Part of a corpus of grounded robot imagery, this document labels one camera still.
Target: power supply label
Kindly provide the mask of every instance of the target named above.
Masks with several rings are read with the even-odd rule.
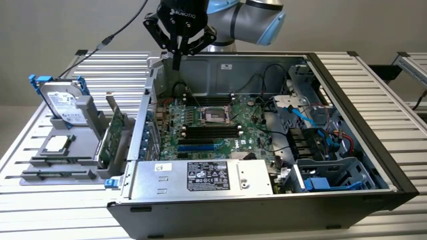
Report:
[[[187,189],[191,192],[229,190],[227,162],[188,162]]]

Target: blue latch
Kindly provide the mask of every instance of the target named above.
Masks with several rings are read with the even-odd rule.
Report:
[[[325,177],[309,177],[304,180],[304,185],[308,192],[349,191],[360,189],[361,182],[356,181],[348,186],[329,186]]]
[[[36,79],[36,81],[41,82],[41,83],[46,83],[46,82],[49,82],[52,80],[53,80],[52,76],[38,76],[37,79]]]
[[[86,86],[86,81],[85,79],[81,77],[81,76],[77,76],[77,82],[80,83],[80,87],[81,87],[81,92],[84,95],[90,95],[89,93],[89,89],[88,89],[88,86]]]
[[[37,82],[36,82],[36,75],[34,74],[30,74],[29,77],[29,84],[32,85],[33,89],[34,89],[34,92],[41,95],[41,91],[40,91],[40,88],[37,86]]]
[[[104,183],[105,189],[116,189],[118,188],[118,180],[117,179],[106,179]]]

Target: small component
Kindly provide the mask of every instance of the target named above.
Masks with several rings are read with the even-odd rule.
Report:
[[[212,139],[180,139],[177,145],[213,144]]]
[[[252,122],[256,124],[259,122],[259,117],[257,116],[252,116],[251,117]]]
[[[249,107],[253,107],[255,106],[255,102],[253,101],[247,101],[245,103]]]
[[[52,136],[46,142],[44,151],[45,153],[58,153],[61,150],[66,149],[68,145],[70,144],[70,139],[73,137],[68,135],[56,135]]]
[[[192,145],[192,146],[177,146],[179,152],[192,152],[192,151],[213,151],[215,145],[207,144],[207,145]]]
[[[281,168],[281,157],[280,156],[273,156],[273,165],[277,169]]]
[[[235,151],[229,154],[229,159],[243,159],[248,154],[247,151]]]
[[[280,168],[280,177],[283,179],[287,179],[289,172],[291,172],[291,168],[287,168],[287,167]]]
[[[177,157],[179,159],[187,159],[187,158],[188,158],[188,152],[179,152],[179,153],[176,154],[176,157]]]
[[[156,117],[157,121],[161,120],[163,119],[163,112],[157,112],[155,114],[155,117]]]
[[[245,157],[243,158],[243,160],[255,160],[256,159],[256,156],[255,156],[255,153],[251,152],[248,155],[245,155]]]

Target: black cable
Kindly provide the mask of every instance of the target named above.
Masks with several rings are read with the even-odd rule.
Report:
[[[284,69],[284,67],[279,64],[279,63],[273,63],[273,64],[269,64],[264,70],[264,73],[261,75],[261,89],[260,89],[260,94],[264,95],[265,91],[267,91],[267,86],[265,86],[265,74],[267,74],[267,71],[268,69],[272,67],[272,66],[277,66],[281,68],[281,71],[283,71],[283,75],[285,76],[287,74],[287,71]]]
[[[185,83],[183,80],[176,81],[176,82],[173,83],[173,85],[172,85],[172,97],[175,97],[175,89],[176,89],[176,86],[177,86],[179,84],[183,84],[184,87],[187,87],[187,83]]]
[[[86,55],[80,61],[77,61],[70,67],[68,67],[65,69],[65,71],[61,72],[61,74],[57,76],[57,78],[61,78],[64,76],[64,74],[70,70],[73,69],[80,63],[82,63],[96,52],[98,51],[98,49],[96,48],[90,53],[89,55]]]
[[[275,152],[277,152],[277,151],[280,151],[280,150],[283,150],[283,149],[287,149],[287,148],[289,148],[291,146],[284,146],[284,147],[281,147],[280,149],[277,149],[277,150],[267,150],[264,147],[261,148],[265,152],[268,152],[268,153],[275,153]]]
[[[253,78],[259,76],[260,79],[263,79],[263,76],[259,73],[255,73],[251,78],[248,79],[248,81],[245,82],[245,84],[243,85],[243,87],[239,88],[239,90],[235,91],[235,93],[239,93],[251,83],[251,81],[253,80]]]
[[[427,96],[427,90],[424,90],[423,92],[421,92],[421,95],[419,96],[419,98],[417,98],[417,101],[416,101],[416,104],[415,104],[415,106],[412,107],[412,110],[415,110],[417,107],[419,107],[419,105],[420,105],[420,103],[421,103],[421,100],[423,100],[423,98]]]
[[[73,69],[78,64],[81,64],[98,50],[101,50],[113,40],[114,36],[121,33],[121,31],[130,25],[130,23],[133,22],[133,20],[137,18],[137,16],[141,14],[141,11],[147,5],[148,0],[145,0],[136,12],[136,14],[133,15],[133,17],[130,18],[130,20],[124,24],[124,26],[113,33],[110,34],[108,37],[104,38],[104,40],[100,42],[100,44],[97,44],[94,50],[89,53],[89,55],[86,55],[80,61],[77,61],[70,67],[68,67],[65,69],[65,71],[62,71],[62,73],[57,76],[57,78],[61,78],[64,76],[64,74]]]

